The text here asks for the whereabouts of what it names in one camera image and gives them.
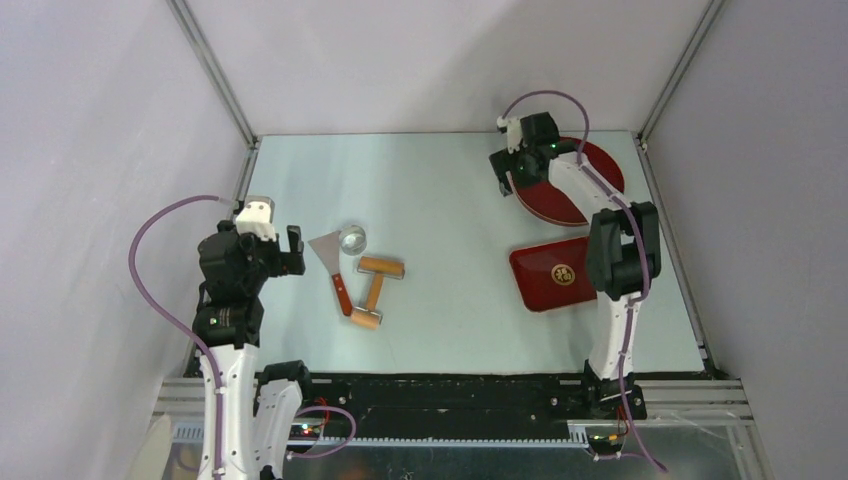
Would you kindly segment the round red plate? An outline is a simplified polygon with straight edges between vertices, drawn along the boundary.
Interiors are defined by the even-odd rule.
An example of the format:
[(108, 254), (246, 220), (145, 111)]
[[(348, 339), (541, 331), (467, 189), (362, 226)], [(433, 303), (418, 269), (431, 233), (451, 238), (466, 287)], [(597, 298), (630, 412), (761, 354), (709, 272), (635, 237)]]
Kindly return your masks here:
[[(584, 147), (583, 154), (605, 180), (620, 192), (625, 191), (623, 172), (612, 156), (591, 142)], [(513, 192), (530, 213), (548, 223), (566, 227), (588, 224), (577, 206), (547, 181), (529, 187), (514, 186)]]

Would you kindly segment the wooden double-ended roller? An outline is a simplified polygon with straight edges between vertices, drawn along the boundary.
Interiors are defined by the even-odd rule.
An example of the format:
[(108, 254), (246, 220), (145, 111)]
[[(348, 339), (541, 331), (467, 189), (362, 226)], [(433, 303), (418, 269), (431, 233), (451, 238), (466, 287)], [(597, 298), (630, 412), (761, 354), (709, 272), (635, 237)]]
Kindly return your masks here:
[(395, 260), (362, 256), (357, 272), (370, 274), (372, 279), (364, 304), (353, 309), (350, 319), (357, 326), (376, 330), (382, 322), (382, 314), (377, 305), (384, 281), (386, 278), (402, 280), (405, 276), (405, 265)]

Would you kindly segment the rectangular red tray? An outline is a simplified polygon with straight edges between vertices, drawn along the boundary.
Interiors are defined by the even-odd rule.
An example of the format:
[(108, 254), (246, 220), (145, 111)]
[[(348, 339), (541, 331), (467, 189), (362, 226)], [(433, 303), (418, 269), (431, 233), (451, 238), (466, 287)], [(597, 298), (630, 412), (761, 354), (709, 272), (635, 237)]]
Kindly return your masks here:
[(525, 308), (542, 313), (597, 298), (587, 270), (588, 238), (512, 251), (508, 262)]

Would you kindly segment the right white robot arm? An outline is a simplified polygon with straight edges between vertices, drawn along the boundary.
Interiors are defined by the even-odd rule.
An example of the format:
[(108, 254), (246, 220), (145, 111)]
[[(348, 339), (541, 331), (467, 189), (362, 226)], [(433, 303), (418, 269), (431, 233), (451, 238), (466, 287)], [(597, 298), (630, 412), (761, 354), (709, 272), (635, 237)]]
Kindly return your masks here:
[(565, 140), (553, 117), (497, 118), (506, 146), (490, 156), (503, 195), (547, 182), (589, 222), (586, 272), (597, 292), (595, 337), (584, 366), (581, 405), (596, 418), (628, 409), (632, 348), (642, 303), (661, 271), (659, 219), (652, 202), (631, 202), (585, 156), (585, 139)]

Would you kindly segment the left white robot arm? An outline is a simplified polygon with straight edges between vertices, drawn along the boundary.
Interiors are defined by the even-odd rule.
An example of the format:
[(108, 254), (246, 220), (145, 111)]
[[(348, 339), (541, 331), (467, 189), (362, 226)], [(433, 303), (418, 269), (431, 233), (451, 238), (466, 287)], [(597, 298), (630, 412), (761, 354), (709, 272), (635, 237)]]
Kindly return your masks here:
[(295, 416), (315, 406), (303, 361), (259, 365), (261, 289), (270, 278), (305, 272), (299, 227), (288, 226), (286, 236), (282, 250), (277, 239), (222, 221), (198, 246), (203, 281), (192, 331), (204, 344), (201, 479), (282, 478)]

